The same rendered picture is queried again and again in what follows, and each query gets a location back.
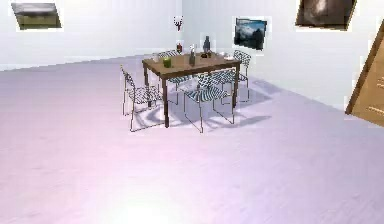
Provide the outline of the brown wooden dining table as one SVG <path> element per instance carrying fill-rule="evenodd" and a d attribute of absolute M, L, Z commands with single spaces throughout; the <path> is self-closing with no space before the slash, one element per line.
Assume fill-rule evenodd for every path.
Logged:
<path fill-rule="evenodd" d="M 232 108 L 236 107 L 241 62 L 236 59 L 226 60 L 223 56 L 217 54 L 213 54 L 210 58 L 202 58 L 200 53 L 198 53 L 195 57 L 195 64 L 190 65 L 189 58 L 189 54 L 172 56 L 170 68 L 166 68 L 163 65 L 162 58 L 159 58 L 158 62 L 155 62 L 153 59 L 142 60 L 145 85 L 149 85 L 148 71 L 152 71 L 161 79 L 166 128 L 169 127 L 167 80 L 170 78 L 184 77 L 186 75 L 199 73 L 211 73 L 212 71 L 216 70 L 235 68 L 236 73 L 232 92 Z"/>

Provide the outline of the red vase with twigs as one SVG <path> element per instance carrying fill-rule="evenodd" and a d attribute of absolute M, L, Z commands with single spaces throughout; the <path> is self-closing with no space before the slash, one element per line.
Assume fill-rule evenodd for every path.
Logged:
<path fill-rule="evenodd" d="M 176 50 L 178 53 L 182 53 L 183 51 L 183 40 L 182 40 L 182 25 L 183 25 L 183 17 L 182 16 L 174 16 L 173 23 L 176 27 Z"/>

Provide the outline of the blue mountain landscape picture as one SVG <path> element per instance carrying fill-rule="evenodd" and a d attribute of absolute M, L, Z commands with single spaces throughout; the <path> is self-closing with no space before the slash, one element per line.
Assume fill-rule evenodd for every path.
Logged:
<path fill-rule="evenodd" d="M 264 20 L 237 18 L 235 21 L 234 44 L 262 51 L 266 31 L 267 22 Z"/>

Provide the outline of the dark brown framed picture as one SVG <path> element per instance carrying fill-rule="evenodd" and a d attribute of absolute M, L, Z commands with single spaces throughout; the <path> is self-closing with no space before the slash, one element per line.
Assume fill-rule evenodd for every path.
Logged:
<path fill-rule="evenodd" d="M 300 0 L 295 25 L 347 31 L 357 0 Z"/>

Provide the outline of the brown wooden door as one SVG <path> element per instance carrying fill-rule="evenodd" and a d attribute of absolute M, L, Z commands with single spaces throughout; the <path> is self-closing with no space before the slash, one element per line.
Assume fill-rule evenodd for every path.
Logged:
<path fill-rule="evenodd" d="M 384 19 L 345 113 L 384 127 Z"/>

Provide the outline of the grey and olive landscape picture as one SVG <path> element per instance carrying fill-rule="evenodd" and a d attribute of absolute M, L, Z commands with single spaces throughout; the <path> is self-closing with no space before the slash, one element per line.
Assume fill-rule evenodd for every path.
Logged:
<path fill-rule="evenodd" d="M 61 28 L 54 3 L 12 3 L 11 6 L 21 30 Z"/>

